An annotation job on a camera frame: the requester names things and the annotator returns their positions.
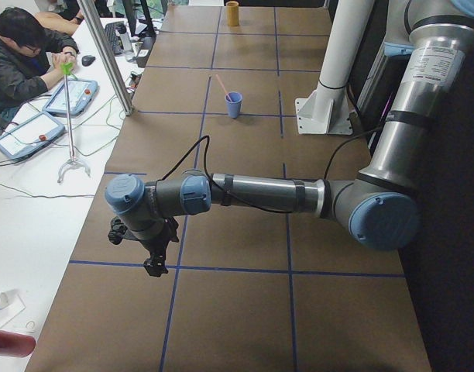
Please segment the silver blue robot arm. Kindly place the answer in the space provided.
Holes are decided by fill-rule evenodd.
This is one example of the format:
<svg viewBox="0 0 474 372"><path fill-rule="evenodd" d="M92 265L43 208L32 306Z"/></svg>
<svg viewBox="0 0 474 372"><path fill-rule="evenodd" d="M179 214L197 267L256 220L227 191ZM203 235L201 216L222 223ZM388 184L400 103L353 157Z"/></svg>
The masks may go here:
<svg viewBox="0 0 474 372"><path fill-rule="evenodd" d="M120 174L105 200L115 213L108 238L137 241L149 251L148 274L167 272L167 246L177 241L176 217L211 204L266 212L311 212L345 227L374 250L398 250L417 234L415 171L437 108L474 48L474 1L391 1L386 55L408 55L399 88L369 165L353 181L313 182L188 170L176 179L144 183Z"/></svg>

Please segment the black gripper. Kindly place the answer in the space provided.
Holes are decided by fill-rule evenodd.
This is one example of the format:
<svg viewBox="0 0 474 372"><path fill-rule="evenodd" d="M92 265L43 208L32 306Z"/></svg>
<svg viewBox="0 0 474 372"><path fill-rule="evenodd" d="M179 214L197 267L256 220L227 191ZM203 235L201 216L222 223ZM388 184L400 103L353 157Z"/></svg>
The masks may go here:
<svg viewBox="0 0 474 372"><path fill-rule="evenodd" d="M143 247L151 253L143 263L147 274L151 277L161 277L168 273L166 267L167 247L170 243L180 242L177 235L179 223L174 217L164 219L160 227L161 230L157 234L140 240Z"/></svg>

